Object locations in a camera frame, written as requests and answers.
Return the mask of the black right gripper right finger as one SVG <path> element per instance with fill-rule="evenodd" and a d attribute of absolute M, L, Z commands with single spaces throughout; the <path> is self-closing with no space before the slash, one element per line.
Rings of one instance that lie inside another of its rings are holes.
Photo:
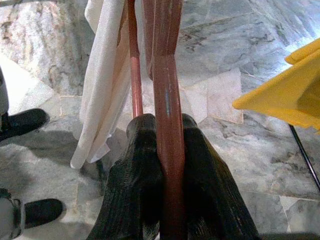
<path fill-rule="evenodd" d="M 227 164 L 190 115 L 182 122 L 188 240 L 260 240 Z"/>

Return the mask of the black clothes rack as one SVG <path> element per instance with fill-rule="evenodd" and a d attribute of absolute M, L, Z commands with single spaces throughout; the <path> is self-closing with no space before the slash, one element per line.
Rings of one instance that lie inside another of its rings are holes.
<path fill-rule="evenodd" d="M 298 136 L 298 134 L 297 134 L 297 132 L 296 132 L 296 130 L 294 128 L 294 126 L 291 125 L 291 124 L 288 124 L 288 126 L 289 126 L 289 129 L 290 129 L 290 131 L 291 131 L 291 133 L 293 135 L 293 138 L 294 138 L 296 144 L 298 145 L 298 148 L 299 148 L 300 153 L 302 155 L 302 158 L 304 159 L 304 162 L 305 162 L 305 164 L 306 164 L 306 166 L 307 166 L 307 168 L 309 170 L 309 173 L 310 173 L 310 175 L 311 175 L 311 177 L 312 177 L 312 179 L 313 179 L 318 191 L 320 192 L 320 180 L 319 180 L 319 178 L 318 178 L 318 176 L 317 176 L 317 174 L 316 174 L 316 172 L 315 172 L 315 170 L 313 168 L 313 165 L 312 165 L 312 163 L 310 161 L 310 158 L 309 158 L 306 150 L 304 149 L 304 146 L 303 146 L 303 144 L 302 144 L 302 142 L 301 142 L 301 140 L 300 140 L 300 138 L 299 138 L 299 136 Z"/>

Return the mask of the red plastic clothes hanger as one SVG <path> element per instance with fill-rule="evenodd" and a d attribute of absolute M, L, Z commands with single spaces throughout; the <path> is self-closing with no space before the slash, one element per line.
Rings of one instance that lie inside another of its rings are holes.
<path fill-rule="evenodd" d="M 128 0 L 132 106 L 132 220 L 137 238 L 187 240 L 183 179 L 185 147 L 175 52 L 182 0 L 142 0 L 146 67 L 155 114 L 144 114 L 135 0 Z"/>

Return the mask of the white garment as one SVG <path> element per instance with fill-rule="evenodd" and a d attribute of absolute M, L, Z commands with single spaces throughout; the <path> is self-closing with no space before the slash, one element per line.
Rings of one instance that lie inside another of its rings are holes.
<path fill-rule="evenodd" d="M 130 65 L 139 56 L 136 0 L 88 0 L 84 16 L 95 37 L 84 77 L 78 140 L 70 160 L 73 169 L 94 163 L 110 148 L 107 139 L 115 130 L 130 87 Z"/>

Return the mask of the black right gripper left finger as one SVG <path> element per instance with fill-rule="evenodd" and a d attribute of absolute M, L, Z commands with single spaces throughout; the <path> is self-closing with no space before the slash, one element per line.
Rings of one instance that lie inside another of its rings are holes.
<path fill-rule="evenodd" d="M 111 167 L 97 220 L 86 240 L 155 240 L 163 201 L 156 120 L 147 113 L 126 128 L 124 152 Z"/>

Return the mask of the yellow shirt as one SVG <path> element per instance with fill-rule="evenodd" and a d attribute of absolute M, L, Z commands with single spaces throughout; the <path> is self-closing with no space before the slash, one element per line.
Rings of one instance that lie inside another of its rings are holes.
<path fill-rule="evenodd" d="M 320 134 L 320 38 L 285 58 L 291 66 L 233 101 L 251 110 Z"/>

